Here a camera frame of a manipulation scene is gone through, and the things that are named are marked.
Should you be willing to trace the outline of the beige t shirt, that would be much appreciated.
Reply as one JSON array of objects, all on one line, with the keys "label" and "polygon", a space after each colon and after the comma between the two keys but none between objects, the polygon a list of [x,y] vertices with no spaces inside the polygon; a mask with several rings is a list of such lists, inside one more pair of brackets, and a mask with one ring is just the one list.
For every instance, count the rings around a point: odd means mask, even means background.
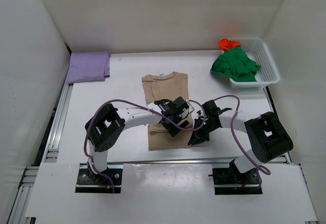
[{"label": "beige t shirt", "polygon": [[[147,104],[157,100],[169,99],[174,101],[178,97],[187,100],[188,75],[185,73],[172,72],[168,75],[145,75],[142,77],[145,100]],[[148,150],[167,150],[188,148],[188,142],[192,132],[180,131],[172,137],[161,124],[148,126]]]}]

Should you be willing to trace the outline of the green t shirt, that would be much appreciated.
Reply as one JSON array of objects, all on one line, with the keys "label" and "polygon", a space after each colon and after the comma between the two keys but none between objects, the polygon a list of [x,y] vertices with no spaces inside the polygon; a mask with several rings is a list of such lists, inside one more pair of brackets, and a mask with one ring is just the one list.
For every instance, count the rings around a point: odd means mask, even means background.
[{"label": "green t shirt", "polygon": [[256,74],[261,69],[239,46],[219,55],[213,62],[210,73],[231,78],[236,82],[256,82]]}]

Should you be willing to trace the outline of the purple t shirt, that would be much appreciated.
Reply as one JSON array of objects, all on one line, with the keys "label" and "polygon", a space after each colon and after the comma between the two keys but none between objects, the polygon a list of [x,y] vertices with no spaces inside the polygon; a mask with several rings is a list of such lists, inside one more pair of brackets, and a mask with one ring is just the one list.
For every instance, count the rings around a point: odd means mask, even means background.
[{"label": "purple t shirt", "polygon": [[110,57],[108,51],[73,52],[66,83],[104,81],[110,77]]}]

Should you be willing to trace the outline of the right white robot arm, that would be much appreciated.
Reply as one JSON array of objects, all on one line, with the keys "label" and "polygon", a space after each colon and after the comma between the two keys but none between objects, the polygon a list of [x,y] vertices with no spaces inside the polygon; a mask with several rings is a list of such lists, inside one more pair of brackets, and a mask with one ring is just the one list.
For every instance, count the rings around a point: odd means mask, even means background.
[{"label": "right white robot arm", "polygon": [[281,124],[278,116],[268,111],[261,115],[241,113],[238,108],[220,109],[215,100],[202,105],[203,114],[194,120],[195,131],[188,142],[189,146],[202,144],[210,140],[210,133],[219,128],[229,128],[243,155],[229,163],[222,181],[227,184],[240,183],[249,178],[249,174],[260,172],[270,175],[264,164],[288,153],[293,142]]}]

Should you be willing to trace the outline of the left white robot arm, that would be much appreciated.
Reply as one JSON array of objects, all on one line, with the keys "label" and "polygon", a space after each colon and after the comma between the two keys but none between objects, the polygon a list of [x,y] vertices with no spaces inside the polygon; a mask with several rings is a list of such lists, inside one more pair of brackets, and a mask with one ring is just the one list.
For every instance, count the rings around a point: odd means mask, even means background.
[{"label": "left white robot arm", "polygon": [[192,112],[188,100],[156,100],[144,106],[124,101],[127,108],[116,108],[116,100],[103,104],[85,124],[84,153],[88,157],[87,176],[98,185],[114,185],[114,173],[108,169],[107,153],[120,134],[130,128],[148,127],[149,150],[182,148],[193,133]]}]

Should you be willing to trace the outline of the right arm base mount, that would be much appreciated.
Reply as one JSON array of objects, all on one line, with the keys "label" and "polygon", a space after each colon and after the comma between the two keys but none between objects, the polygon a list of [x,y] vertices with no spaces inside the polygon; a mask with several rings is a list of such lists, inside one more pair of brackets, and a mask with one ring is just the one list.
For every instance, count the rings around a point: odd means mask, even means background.
[{"label": "right arm base mount", "polygon": [[262,180],[256,168],[241,173],[234,160],[229,167],[215,167],[208,175],[213,179],[215,195],[258,195],[262,192]]}]

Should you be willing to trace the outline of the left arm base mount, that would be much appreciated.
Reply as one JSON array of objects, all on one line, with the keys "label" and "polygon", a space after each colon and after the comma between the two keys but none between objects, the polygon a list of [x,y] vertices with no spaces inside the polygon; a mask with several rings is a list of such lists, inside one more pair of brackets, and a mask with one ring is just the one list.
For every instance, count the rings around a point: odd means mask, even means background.
[{"label": "left arm base mount", "polygon": [[108,164],[102,175],[93,173],[88,164],[80,164],[76,180],[76,193],[121,193],[123,165]]}]

